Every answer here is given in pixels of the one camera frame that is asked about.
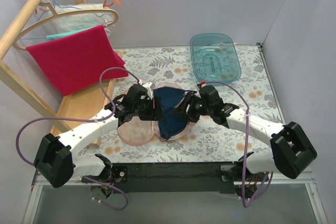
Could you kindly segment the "peach floral mesh laundry bag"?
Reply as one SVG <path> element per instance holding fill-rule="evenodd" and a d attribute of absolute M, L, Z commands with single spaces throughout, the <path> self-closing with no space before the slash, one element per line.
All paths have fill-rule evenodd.
<path fill-rule="evenodd" d="M 173 83 L 159 84 L 156 89 L 164 86 L 182 89 L 177 84 Z M 182 133 L 170 138 L 168 141 L 176 141 L 183 138 L 193 125 L 193 123 L 189 122 Z M 118 135 L 125 143 L 135 146 L 146 144 L 155 137 L 164 141 L 160 137 L 158 121 L 141 121 L 137 116 L 133 117 L 130 122 L 127 122 L 119 127 Z"/>

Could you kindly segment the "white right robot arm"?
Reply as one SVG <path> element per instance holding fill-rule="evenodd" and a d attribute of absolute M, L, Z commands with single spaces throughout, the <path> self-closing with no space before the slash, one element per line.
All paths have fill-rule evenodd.
<path fill-rule="evenodd" d="M 193 123 L 200 116 L 210 116 L 216 124 L 243 132 L 269 146 L 269 152 L 248 154 L 237 163 L 242 180 L 266 172 L 279 172 L 295 179 L 318 156 L 298 123 L 274 123 L 248 115 L 239 106 L 223 102 L 213 86 L 201 87 L 198 95 L 188 92 L 174 112 Z"/>

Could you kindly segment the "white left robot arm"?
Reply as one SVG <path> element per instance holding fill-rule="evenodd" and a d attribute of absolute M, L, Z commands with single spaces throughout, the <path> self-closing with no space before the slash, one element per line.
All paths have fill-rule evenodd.
<path fill-rule="evenodd" d="M 115 98 L 88 123 L 57 136 L 45 135 L 34 160 L 35 168 L 59 188 L 73 177 L 89 176 L 100 182 L 109 181 L 112 163 L 103 155 L 80 157 L 78 154 L 93 140 L 128 123 L 133 117 L 142 121 L 163 119 L 159 99 L 153 94 L 154 84 L 134 84 L 126 95 Z"/>

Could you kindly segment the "navy blue lace bra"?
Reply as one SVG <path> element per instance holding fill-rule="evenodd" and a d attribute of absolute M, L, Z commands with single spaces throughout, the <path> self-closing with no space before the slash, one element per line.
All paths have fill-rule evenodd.
<path fill-rule="evenodd" d="M 161 139 L 168 141 L 170 138 L 182 133 L 188 125 L 188 121 L 182 118 L 181 114 L 175 113 L 175 108 L 185 97 L 183 90 L 175 87 L 160 87 L 153 90 L 155 97 L 159 98 L 160 107 L 163 112 L 163 119 L 158 121 Z"/>

